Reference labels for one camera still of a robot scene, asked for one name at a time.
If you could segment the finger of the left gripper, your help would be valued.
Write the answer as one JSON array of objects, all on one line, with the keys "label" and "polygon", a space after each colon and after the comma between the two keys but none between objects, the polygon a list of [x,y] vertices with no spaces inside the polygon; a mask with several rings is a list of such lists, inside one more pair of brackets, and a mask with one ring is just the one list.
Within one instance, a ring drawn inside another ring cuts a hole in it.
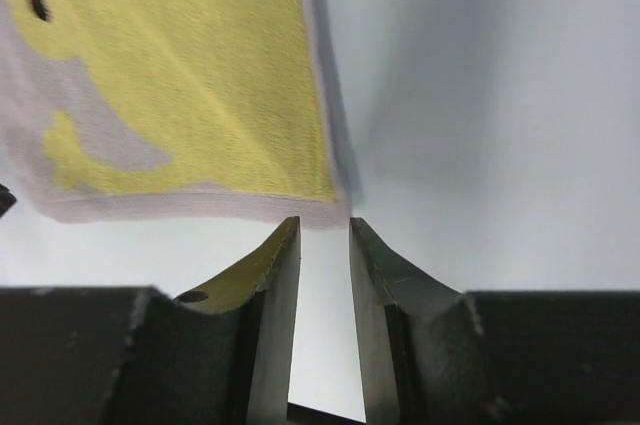
[{"label": "finger of the left gripper", "polygon": [[3,217],[15,204],[17,198],[4,185],[0,185],[0,217]]}]

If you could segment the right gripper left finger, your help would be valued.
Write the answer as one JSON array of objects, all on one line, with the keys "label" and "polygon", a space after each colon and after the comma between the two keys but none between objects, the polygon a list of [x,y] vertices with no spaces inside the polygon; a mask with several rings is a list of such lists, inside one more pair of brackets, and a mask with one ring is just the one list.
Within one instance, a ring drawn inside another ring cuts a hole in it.
[{"label": "right gripper left finger", "polygon": [[283,424],[300,221],[171,298],[152,287],[5,288],[5,424]]}]

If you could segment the pale green cloth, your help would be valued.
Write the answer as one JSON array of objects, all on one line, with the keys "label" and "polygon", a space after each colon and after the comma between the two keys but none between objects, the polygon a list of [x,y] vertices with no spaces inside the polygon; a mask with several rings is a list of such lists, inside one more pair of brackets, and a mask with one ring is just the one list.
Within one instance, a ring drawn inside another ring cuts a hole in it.
[{"label": "pale green cloth", "polygon": [[318,0],[1,0],[1,145],[60,222],[342,226],[335,80]]}]

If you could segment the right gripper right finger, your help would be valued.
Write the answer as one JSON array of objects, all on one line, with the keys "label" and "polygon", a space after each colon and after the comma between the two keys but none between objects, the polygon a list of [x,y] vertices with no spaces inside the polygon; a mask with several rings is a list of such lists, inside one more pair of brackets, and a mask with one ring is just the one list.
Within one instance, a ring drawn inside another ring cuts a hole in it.
[{"label": "right gripper right finger", "polygon": [[370,424],[635,424],[633,291],[456,291],[363,219],[349,253]]}]

